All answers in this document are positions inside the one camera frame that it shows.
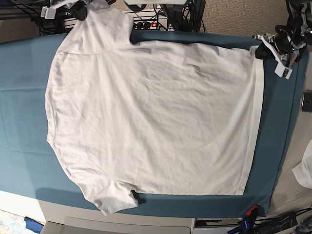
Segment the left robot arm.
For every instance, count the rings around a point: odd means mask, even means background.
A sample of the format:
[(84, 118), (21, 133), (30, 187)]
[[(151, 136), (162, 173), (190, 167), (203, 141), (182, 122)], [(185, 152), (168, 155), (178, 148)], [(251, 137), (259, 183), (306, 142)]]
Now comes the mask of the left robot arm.
[(287, 0), (289, 14), (286, 25), (277, 25), (275, 34), (255, 34), (253, 39), (261, 41), (255, 52), (257, 59), (275, 59), (275, 73), (289, 79), (291, 66), (298, 63), (305, 48), (312, 44), (312, 2), (310, 0)]

